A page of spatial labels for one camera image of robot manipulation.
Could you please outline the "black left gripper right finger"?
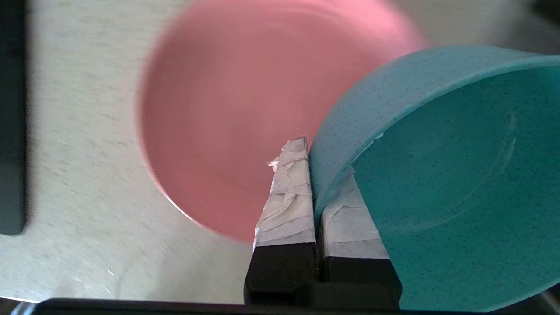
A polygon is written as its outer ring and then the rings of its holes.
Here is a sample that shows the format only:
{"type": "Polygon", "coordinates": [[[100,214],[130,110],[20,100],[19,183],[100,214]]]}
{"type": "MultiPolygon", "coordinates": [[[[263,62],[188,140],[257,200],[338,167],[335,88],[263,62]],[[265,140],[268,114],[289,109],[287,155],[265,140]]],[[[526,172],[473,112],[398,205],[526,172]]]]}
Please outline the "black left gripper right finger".
{"type": "Polygon", "coordinates": [[[398,309],[402,285],[350,169],[321,217],[317,303],[335,309],[398,309]]]}

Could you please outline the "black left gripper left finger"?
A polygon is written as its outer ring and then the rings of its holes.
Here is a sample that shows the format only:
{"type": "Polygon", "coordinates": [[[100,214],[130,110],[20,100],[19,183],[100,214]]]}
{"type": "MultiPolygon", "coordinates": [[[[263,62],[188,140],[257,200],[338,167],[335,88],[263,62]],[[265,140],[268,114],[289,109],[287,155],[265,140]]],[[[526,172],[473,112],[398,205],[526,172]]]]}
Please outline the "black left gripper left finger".
{"type": "Polygon", "coordinates": [[[318,281],[306,137],[286,143],[269,166],[274,175],[255,228],[244,303],[299,305],[298,293],[318,281]]]}

